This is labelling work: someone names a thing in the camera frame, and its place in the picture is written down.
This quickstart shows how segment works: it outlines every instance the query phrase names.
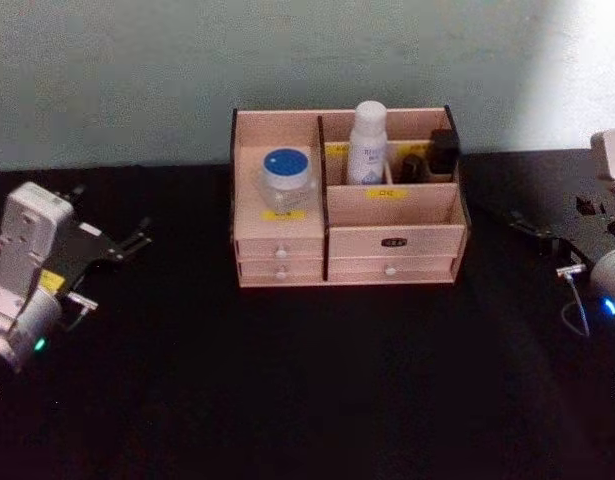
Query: blue led light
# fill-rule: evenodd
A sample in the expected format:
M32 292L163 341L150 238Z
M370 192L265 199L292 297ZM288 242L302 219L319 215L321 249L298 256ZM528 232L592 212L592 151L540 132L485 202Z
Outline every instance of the blue led light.
M605 310L615 317L615 303L606 298L603 300L603 305L605 305Z

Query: yellow sticker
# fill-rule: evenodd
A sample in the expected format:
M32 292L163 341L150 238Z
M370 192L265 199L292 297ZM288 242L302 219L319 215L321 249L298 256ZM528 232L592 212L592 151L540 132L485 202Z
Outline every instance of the yellow sticker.
M409 145L398 145L396 149L396 158L402 159L407 155L418 155L425 158L429 151L431 142L411 143Z
M325 155L347 155L349 153L348 143L335 143L325 145Z
M407 190L403 188L369 188L365 192L367 198L387 198L400 200L407 196Z
M65 279L60 275L50 272L49 270L43 270L40 273L40 286L44 287L49 293L56 293L65 283Z
M287 221L287 220L304 220L304 210L293 210L287 213L276 213L271 210L265 210L261 217L266 222Z

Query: wooden box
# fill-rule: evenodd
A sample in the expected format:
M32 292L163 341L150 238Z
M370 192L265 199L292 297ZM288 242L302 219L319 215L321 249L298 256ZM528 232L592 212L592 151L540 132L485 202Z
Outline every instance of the wooden box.
M353 110L234 111L232 241L241 287L453 283L469 236L457 170L396 184L403 158L432 132L457 133L448 107L389 110L383 185L344 185ZM312 203L273 213L256 187L277 148L307 155Z

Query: black table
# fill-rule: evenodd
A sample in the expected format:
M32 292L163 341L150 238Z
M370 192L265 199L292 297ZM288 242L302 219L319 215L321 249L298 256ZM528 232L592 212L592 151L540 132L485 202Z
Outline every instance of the black table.
M456 286L241 291L226 166L25 180L155 243L0 388L0 478L615 478L615 321L478 208Z

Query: small drawer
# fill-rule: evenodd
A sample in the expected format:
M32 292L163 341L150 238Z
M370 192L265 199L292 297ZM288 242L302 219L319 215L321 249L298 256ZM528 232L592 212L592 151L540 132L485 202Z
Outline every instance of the small drawer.
M246 281L282 284L305 279L320 281L323 278L322 260L249 261L241 262L239 268Z
M451 282L453 257L336 258L329 262L334 282Z
M456 257L464 225L332 227L329 255L340 257Z
M322 258L323 240L321 238L239 240L237 249L238 258L242 259Z

